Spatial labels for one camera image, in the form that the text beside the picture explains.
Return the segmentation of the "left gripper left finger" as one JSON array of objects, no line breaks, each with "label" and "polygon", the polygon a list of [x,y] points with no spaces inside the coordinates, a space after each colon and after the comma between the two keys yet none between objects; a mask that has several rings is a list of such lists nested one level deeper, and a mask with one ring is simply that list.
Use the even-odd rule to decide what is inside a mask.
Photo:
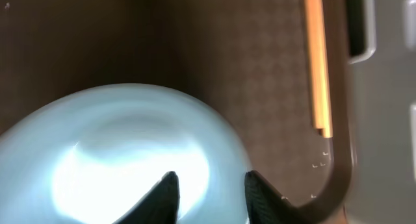
[{"label": "left gripper left finger", "polygon": [[176,224],[179,210],[179,178],[169,171],[117,224]]}]

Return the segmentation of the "brown serving tray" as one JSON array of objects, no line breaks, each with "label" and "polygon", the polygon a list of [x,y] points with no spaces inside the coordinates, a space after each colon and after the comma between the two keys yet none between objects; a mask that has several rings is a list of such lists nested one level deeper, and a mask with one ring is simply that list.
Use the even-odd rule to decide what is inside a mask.
[{"label": "brown serving tray", "polygon": [[313,128],[304,0],[1,0],[1,130],[65,95],[146,83],[223,115],[256,170],[336,223],[354,165],[345,0],[323,0],[333,136]]}]

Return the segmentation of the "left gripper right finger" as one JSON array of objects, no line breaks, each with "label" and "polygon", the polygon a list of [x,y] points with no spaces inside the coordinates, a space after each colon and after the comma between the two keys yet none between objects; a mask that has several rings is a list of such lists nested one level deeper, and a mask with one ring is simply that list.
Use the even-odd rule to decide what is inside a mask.
[{"label": "left gripper right finger", "polygon": [[245,174],[244,193],[250,224],[311,223],[257,171]]}]

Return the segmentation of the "grey dishwasher rack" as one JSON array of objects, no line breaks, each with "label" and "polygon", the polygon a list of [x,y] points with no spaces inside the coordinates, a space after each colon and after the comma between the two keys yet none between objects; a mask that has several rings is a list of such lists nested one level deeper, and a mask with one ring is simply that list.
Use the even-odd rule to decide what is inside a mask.
[{"label": "grey dishwasher rack", "polygon": [[350,223],[415,222],[415,0],[372,3],[371,56],[351,65],[355,178]]}]

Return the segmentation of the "blue bowl with rice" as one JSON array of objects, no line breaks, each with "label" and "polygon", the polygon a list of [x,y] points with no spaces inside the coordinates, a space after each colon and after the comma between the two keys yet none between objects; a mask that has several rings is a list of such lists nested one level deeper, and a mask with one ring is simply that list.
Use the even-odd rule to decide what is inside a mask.
[{"label": "blue bowl with rice", "polygon": [[122,223],[176,174],[176,223],[247,223],[240,138],[210,106],[149,84],[58,99],[1,135],[2,223]]}]

